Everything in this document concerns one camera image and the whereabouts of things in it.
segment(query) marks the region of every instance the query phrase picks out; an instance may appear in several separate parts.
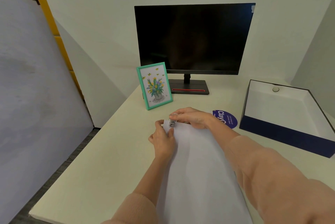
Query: yellow panel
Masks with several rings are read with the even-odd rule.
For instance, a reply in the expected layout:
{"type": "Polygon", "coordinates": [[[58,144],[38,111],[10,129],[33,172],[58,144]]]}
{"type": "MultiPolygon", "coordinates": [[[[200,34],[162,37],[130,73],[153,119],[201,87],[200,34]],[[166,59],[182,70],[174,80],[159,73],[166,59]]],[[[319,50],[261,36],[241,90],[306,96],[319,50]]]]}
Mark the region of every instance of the yellow panel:
{"type": "Polygon", "coordinates": [[[65,60],[65,63],[66,63],[66,65],[67,65],[68,69],[69,69],[69,70],[73,70],[72,65],[71,65],[71,62],[70,62],[69,57],[68,57],[68,55],[67,55],[66,49],[65,49],[65,47],[64,47],[62,38],[61,38],[60,36],[55,36],[55,39],[56,39],[56,42],[57,42],[58,47],[59,47],[59,50],[60,50],[61,53],[62,53],[62,56],[63,56],[63,58],[64,58],[64,60],[65,60]]]}
{"type": "Polygon", "coordinates": [[[73,81],[75,82],[75,84],[76,84],[76,86],[77,86],[77,88],[78,88],[78,91],[79,91],[79,93],[80,93],[82,99],[84,99],[84,96],[83,96],[83,94],[82,94],[82,92],[81,92],[81,90],[80,90],[80,87],[79,87],[79,84],[78,84],[76,75],[74,74],[74,72],[70,72],[70,73],[71,73],[71,76],[72,76],[72,78],[73,78],[73,81]]]}
{"type": "Polygon", "coordinates": [[[59,35],[55,20],[52,16],[47,0],[39,0],[40,6],[44,12],[44,15],[48,21],[49,27],[54,35],[59,35]]]}

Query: round sticker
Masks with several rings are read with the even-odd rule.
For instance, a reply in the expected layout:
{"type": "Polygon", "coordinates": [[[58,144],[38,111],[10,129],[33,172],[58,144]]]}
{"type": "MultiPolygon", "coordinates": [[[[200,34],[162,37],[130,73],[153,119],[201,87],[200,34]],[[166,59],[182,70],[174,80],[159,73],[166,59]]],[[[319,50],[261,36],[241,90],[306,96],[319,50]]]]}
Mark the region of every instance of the round sticker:
{"type": "Polygon", "coordinates": [[[232,114],[223,110],[213,110],[213,116],[225,123],[229,128],[233,129],[237,126],[237,119],[232,114]]]}

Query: person's left hand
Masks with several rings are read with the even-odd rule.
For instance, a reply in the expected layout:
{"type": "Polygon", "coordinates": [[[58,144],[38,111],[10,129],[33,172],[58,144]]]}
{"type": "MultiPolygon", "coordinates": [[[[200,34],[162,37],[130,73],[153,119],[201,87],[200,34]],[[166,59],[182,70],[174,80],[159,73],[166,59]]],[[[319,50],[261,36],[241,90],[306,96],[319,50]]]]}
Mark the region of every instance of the person's left hand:
{"type": "Polygon", "coordinates": [[[162,127],[164,120],[159,120],[155,122],[156,130],[150,135],[149,141],[153,144],[155,148],[155,159],[168,162],[174,152],[176,146],[176,140],[173,136],[174,129],[171,128],[166,134],[162,127]]]}

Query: pink sweater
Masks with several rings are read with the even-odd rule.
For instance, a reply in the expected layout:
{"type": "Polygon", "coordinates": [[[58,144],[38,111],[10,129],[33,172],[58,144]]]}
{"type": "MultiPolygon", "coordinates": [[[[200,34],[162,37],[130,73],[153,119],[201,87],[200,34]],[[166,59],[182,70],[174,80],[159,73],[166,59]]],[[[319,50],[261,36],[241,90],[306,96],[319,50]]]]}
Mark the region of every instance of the pink sweater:
{"type": "MultiPolygon", "coordinates": [[[[335,191],[318,180],[307,179],[275,150],[238,136],[226,145],[224,154],[265,224],[335,224],[335,191]]],[[[135,193],[125,198],[111,220],[103,222],[157,223],[153,203],[135,193]]]]}

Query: navy blue box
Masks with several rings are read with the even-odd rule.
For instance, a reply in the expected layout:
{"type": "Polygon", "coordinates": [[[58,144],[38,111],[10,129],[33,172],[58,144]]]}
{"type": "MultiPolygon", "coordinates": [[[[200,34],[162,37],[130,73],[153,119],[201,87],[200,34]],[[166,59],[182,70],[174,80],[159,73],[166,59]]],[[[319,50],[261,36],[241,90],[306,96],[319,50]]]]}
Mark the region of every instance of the navy blue box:
{"type": "Polygon", "coordinates": [[[250,80],[240,129],[331,158],[335,130],[307,89],[250,80]]]}

